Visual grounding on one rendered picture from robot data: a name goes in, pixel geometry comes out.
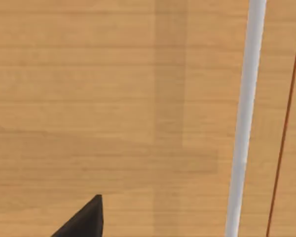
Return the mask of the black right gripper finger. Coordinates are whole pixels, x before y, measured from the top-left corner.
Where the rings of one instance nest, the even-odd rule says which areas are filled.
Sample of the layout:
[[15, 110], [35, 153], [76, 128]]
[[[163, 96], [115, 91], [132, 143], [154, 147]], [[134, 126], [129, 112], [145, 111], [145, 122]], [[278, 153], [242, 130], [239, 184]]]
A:
[[51, 237], [103, 237], [102, 195], [95, 195]]

